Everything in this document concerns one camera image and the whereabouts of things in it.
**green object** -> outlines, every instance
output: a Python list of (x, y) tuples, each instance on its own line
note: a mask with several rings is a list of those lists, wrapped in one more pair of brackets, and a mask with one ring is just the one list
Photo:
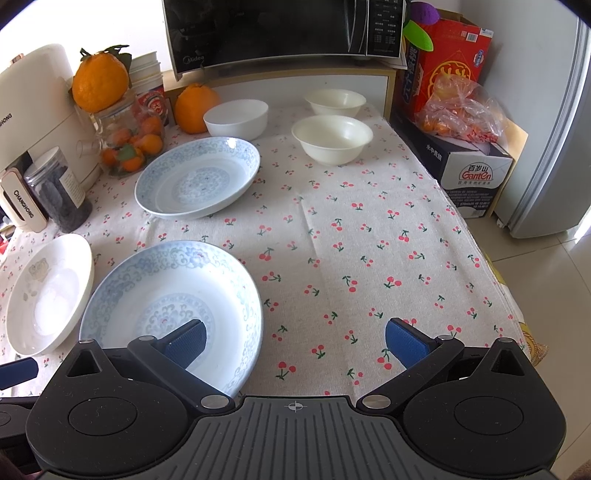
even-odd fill
[(410, 20), (402, 29), (402, 34), (407, 40), (420, 50), (433, 51), (433, 41), (429, 34), (413, 20)]
[(135, 151), (135, 148), (133, 145), (130, 145), (129, 143), (123, 145), (123, 147), (121, 147), (119, 149), (119, 151), (117, 152), (117, 160), (118, 161), (126, 161), (126, 160), (131, 160), (134, 157), (137, 157), (138, 154)]

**microwave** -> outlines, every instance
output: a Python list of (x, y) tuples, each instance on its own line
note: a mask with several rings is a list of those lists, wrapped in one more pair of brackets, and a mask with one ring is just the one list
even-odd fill
[(405, 0), (163, 0), (174, 73), (304, 55), (399, 58)]

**cream bowl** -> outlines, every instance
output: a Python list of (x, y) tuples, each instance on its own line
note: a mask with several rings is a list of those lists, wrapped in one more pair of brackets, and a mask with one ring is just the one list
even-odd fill
[(291, 134), (304, 151), (323, 165), (343, 165), (356, 159), (374, 133), (363, 122), (342, 115), (316, 115), (295, 123)]
[(360, 93), (336, 88), (314, 90), (304, 98), (316, 115), (355, 116), (367, 101)]
[(267, 128), (269, 106), (260, 100), (232, 100), (213, 107), (203, 115), (212, 137), (254, 140)]

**tile floor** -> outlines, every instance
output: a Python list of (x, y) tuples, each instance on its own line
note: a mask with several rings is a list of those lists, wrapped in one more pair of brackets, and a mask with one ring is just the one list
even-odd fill
[(537, 367), (567, 421), (553, 472), (566, 479), (591, 458), (591, 229), (514, 239), (494, 218), (467, 221), (472, 235), (504, 277), (539, 343), (550, 352)]

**orange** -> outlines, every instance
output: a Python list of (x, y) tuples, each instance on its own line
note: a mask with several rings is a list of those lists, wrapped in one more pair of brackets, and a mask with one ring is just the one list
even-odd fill
[(135, 147), (135, 153), (137, 154), (137, 156), (121, 162), (121, 167), (123, 167), (125, 171), (138, 171), (144, 164), (144, 154), (142, 153), (142, 151), (139, 148)]
[(96, 113), (116, 103), (129, 86), (125, 66), (113, 55), (86, 55), (72, 81), (72, 96), (80, 108)]
[(149, 116), (142, 122), (142, 132), (145, 134), (162, 133), (162, 120), (158, 116)]
[(122, 147), (129, 142), (129, 139), (131, 139), (131, 130), (129, 128), (120, 128), (111, 133), (111, 143), (117, 145), (117, 147)]
[(174, 118), (185, 133), (202, 134), (207, 131), (203, 115), (220, 103), (219, 95), (210, 87), (192, 83), (178, 96)]
[(162, 150), (162, 139), (158, 135), (147, 134), (140, 138), (136, 143), (136, 147), (148, 155), (157, 155)]
[(101, 153), (100, 156), (103, 159), (103, 163), (107, 165), (107, 167), (114, 167), (117, 165), (117, 158), (115, 157), (117, 152), (112, 148), (105, 148)]

